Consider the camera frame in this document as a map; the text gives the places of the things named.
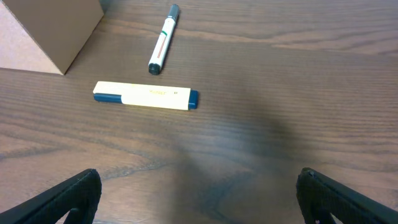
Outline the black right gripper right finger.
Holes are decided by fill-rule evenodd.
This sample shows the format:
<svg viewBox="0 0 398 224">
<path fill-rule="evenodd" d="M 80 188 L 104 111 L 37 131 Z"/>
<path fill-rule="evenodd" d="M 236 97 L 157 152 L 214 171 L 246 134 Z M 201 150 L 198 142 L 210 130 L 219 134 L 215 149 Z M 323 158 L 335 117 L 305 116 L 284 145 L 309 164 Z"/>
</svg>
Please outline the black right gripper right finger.
<svg viewBox="0 0 398 224">
<path fill-rule="evenodd" d="M 301 170 L 296 196 L 306 224 L 397 224 L 397 211 L 309 168 Z"/>
</svg>

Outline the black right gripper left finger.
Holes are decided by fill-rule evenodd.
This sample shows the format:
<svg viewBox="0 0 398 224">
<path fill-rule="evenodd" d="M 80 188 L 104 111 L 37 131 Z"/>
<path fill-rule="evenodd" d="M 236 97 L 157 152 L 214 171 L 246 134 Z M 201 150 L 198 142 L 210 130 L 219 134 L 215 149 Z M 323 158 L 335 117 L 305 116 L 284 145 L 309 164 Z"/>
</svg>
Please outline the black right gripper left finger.
<svg viewBox="0 0 398 224">
<path fill-rule="evenodd" d="M 1 213 L 1 223 L 92 223 L 101 198 L 101 178 L 87 169 L 34 198 Z"/>
</svg>

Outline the white black-capped marker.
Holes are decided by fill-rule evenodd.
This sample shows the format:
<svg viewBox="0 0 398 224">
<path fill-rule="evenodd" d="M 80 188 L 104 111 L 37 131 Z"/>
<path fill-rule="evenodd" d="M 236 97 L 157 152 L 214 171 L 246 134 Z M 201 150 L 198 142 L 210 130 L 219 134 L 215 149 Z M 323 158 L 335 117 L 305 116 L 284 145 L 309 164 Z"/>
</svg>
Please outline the white black-capped marker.
<svg viewBox="0 0 398 224">
<path fill-rule="evenodd" d="M 171 5 L 148 63 L 149 73 L 152 75 L 159 75 L 161 73 L 179 13 L 179 6 L 176 4 Z"/>
</svg>

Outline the brown cardboard box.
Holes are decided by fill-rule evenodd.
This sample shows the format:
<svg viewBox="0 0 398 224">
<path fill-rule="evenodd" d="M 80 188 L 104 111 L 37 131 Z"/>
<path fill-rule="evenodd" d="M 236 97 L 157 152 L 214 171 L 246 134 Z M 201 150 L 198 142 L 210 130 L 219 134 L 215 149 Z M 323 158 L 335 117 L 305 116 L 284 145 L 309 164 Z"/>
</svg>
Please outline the brown cardboard box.
<svg viewBox="0 0 398 224">
<path fill-rule="evenodd" d="M 1 68 L 66 74 L 103 15 L 98 0 L 2 0 Z"/>
</svg>

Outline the yellow highlighter blue cap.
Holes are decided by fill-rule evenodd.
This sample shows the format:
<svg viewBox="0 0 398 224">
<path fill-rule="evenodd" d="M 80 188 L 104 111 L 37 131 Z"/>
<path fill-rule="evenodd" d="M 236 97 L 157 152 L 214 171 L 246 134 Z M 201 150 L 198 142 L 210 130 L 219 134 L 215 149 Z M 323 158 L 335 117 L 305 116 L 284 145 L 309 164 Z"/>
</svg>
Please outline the yellow highlighter blue cap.
<svg viewBox="0 0 398 224">
<path fill-rule="evenodd" d="M 96 101 L 174 110 L 195 110 L 199 93 L 191 88 L 98 81 Z"/>
</svg>

